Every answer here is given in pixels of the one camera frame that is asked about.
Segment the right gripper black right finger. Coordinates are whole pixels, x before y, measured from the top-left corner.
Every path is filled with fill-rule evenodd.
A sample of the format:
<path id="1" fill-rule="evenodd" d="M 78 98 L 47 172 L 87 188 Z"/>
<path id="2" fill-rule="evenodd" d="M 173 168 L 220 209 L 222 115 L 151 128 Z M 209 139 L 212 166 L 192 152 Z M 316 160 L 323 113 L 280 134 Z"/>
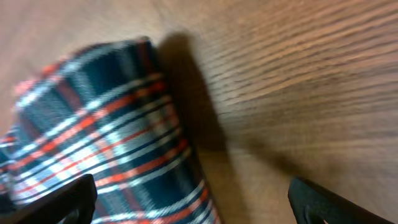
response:
<path id="1" fill-rule="evenodd" d="M 288 198 L 298 224 L 392 224 L 307 179 L 293 178 Z"/>

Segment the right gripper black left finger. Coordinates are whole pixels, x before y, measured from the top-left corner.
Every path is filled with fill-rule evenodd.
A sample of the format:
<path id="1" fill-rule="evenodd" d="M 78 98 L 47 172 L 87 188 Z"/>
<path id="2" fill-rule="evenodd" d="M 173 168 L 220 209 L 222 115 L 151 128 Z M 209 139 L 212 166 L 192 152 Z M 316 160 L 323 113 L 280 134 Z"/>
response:
<path id="1" fill-rule="evenodd" d="M 97 190 L 91 174 L 85 174 L 56 191 L 7 215 L 1 223 L 91 223 Z"/>

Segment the plaid shirt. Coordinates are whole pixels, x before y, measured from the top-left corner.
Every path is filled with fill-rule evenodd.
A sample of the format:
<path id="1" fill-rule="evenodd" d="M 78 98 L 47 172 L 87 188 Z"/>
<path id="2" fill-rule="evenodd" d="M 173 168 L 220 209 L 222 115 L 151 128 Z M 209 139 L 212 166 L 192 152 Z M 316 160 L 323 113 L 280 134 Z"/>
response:
<path id="1" fill-rule="evenodd" d="M 94 223 L 219 223 L 149 39 L 95 44 L 16 88 L 1 213 L 90 174 Z"/>

